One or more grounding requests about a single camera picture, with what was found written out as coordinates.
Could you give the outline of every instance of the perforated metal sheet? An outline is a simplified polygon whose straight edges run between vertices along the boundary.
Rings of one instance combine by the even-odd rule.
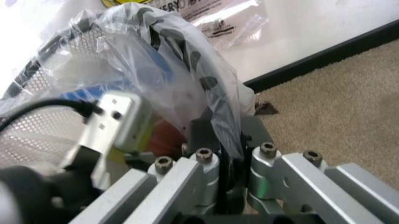
[[[103,35],[95,27],[68,42],[66,47],[73,57],[95,57],[97,38]],[[43,67],[26,83],[18,96],[20,100],[50,87],[50,79],[56,74],[49,74]],[[40,161],[58,165],[76,144],[83,128],[81,116],[71,109],[47,107],[34,111],[15,121],[0,136],[0,167]]]

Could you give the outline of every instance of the bolt head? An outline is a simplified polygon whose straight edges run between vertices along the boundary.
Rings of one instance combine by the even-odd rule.
[[[213,152],[210,148],[199,148],[195,152],[195,158],[199,163],[207,164],[212,161]]]
[[[122,117],[122,114],[119,113],[119,112],[117,112],[117,111],[114,111],[114,112],[112,112],[112,117],[113,117],[115,120],[119,120],[119,119]]]
[[[323,160],[323,156],[320,153],[312,150],[304,151],[303,157],[305,157],[305,159],[307,159],[316,167],[319,167],[321,165],[321,161]]]
[[[266,158],[269,159],[276,157],[277,154],[277,148],[271,142],[263,142],[260,145],[260,151]]]
[[[155,160],[155,170],[159,174],[166,174],[173,166],[173,160],[169,156],[160,156]]]

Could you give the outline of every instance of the clear plastic wrap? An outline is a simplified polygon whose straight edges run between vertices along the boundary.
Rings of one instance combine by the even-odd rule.
[[[218,50],[257,41],[268,21],[262,0],[103,0],[110,7],[123,2],[141,2],[168,12],[177,12],[208,37]]]
[[[145,5],[124,4],[102,14],[83,11],[73,18],[9,86],[0,112],[39,98],[93,100],[110,89],[139,93],[185,136],[190,121],[209,107],[230,159],[229,174],[234,175],[234,161],[243,161],[240,115],[253,114],[253,91],[237,80],[200,30],[176,13]],[[34,130],[10,130],[15,131],[40,138]]]

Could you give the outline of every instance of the baseboard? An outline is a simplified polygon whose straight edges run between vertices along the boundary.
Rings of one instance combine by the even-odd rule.
[[[399,39],[399,20],[395,20],[292,64],[261,75],[244,84],[252,88],[255,92],[260,92],[315,69],[322,68],[397,39]]]

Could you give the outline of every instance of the beige carpet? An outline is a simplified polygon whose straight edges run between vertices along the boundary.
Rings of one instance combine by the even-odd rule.
[[[258,94],[282,153],[316,150],[329,165],[355,162],[399,189],[399,41]]]

